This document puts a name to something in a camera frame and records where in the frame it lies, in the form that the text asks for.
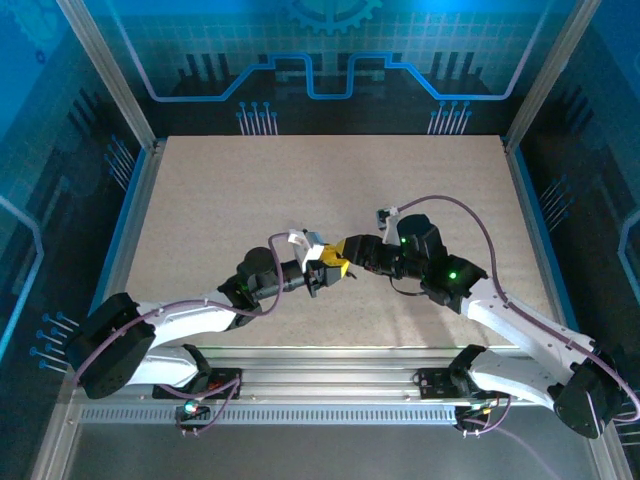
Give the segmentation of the small lit circuit board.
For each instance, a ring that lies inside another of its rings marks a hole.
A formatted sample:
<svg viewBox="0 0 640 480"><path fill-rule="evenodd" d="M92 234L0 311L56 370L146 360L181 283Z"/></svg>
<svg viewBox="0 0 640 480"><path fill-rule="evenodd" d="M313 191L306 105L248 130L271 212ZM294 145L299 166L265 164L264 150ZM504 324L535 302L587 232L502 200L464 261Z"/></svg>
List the small lit circuit board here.
<svg viewBox="0 0 640 480"><path fill-rule="evenodd" d="M455 418L463 428L483 429L491 424L491 415L499 406L500 401L494 399L468 407L457 407Z"/></svg>
<svg viewBox="0 0 640 480"><path fill-rule="evenodd" d="M203 415L208 415L210 408L203 403L202 399L188 399L182 406L179 406L176 410L176 422L178 424L197 420Z"/></svg>

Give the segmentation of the grey metal cover panel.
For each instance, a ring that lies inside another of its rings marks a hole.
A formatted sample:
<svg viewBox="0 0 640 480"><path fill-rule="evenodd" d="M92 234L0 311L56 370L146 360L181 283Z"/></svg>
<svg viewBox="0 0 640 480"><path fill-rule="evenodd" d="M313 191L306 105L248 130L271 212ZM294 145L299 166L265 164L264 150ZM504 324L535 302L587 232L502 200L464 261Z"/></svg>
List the grey metal cover panel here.
<svg viewBox="0 0 640 480"><path fill-rule="evenodd" d="M454 425L81 424L89 406L55 406L24 480L640 480L614 428L585 440L540 408L514 405L478 435Z"/></svg>

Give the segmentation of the aluminium mounting rail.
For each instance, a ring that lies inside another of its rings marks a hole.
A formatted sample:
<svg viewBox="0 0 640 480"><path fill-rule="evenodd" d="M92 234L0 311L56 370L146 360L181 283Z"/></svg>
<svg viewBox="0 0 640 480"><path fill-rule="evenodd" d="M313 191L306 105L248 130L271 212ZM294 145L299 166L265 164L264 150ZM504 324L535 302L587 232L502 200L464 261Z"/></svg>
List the aluminium mounting rail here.
<svg viewBox="0 0 640 480"><path fill-rule="evenodd" d="M380 383L386 373L407 372L412 382L420 368L449 368L467 374L482 390L493 390L525 398L530 402L556 400L572 391L603 390L612 385L603 360L594 354L580 354L576 346L563 346L561 359L550 365L531 356L487 349L480 345L453 350L374 348L204 348L197 347L211 371L214 368L269 370L278 382L293 375L297 383L334 383L352 374L360 383ZM157 397L180 397L166 385L151 385Z"/></svg>

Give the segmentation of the aluminium table side rail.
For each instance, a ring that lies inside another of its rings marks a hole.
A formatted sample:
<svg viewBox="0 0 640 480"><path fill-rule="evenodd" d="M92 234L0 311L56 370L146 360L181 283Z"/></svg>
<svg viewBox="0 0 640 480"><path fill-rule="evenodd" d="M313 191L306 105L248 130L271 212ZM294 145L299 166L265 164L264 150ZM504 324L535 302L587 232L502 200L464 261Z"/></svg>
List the aluminium table side rail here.
<svg viewBox="0 0 640 480"><path fill-rule="evenodd" d="M114 228L103 268L89 308L92 313L110 295L126 288L167 139L152 152L142 151Z"/></svg>
<svg viewBox="0 0 640 480"><path fill-rule="evenodd" d="M579 329L524 156L519 147L504 150L554 318L562 325Z"/></svg>

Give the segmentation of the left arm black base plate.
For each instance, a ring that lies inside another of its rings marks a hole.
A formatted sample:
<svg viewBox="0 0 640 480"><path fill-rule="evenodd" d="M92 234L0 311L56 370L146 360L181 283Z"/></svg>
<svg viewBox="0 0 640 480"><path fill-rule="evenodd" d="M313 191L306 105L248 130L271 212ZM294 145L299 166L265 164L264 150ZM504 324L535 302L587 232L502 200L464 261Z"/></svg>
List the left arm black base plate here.
<svg viewBox="0 0 640 480"><path fill-rule="evenodd" d="M207 399L226 399L232 390L232 386L226 386L226 384L232 382L234 379L238 379L239 385L236 387L236 391L232 395L233 399L237 399L242 388L243 373L244 371L241 368L214 368L207 380L207 388L209 390L215 390L215 393L208 396Z"/></svg>

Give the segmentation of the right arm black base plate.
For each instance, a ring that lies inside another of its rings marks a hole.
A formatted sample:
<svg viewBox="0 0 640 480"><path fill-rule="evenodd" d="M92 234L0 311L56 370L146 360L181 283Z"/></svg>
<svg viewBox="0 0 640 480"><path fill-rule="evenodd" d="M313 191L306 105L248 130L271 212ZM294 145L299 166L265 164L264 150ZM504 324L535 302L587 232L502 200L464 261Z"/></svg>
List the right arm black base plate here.
<svg viewBox="0 0 640 480"><path fill-rule="evenodd" d="M506 400L508 395L493 390L482 390L467 374L452 372L449 368L420 368L412 376L420 398Z"/></svg>

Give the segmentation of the aluminium frame post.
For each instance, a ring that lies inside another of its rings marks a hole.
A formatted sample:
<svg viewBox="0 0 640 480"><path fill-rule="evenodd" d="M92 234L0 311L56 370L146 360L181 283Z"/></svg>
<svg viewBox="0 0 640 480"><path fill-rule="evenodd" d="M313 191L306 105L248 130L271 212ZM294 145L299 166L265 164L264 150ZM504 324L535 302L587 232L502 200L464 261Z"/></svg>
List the aluminium frame post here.
<svg viewBox="0 0 640 480"><path fill-rule="evenodd" d="M84 1L55 1L140 146L153 152L156 135Z"/></svg>
<svg viewBox="0 0 640 480"><path fill-rule="evenodd" d="M556 37L541 70L509 127L505 140L506 154L515 153L552 87L566 68L601 2L602 0L576 0L574 8Z"/></svg>

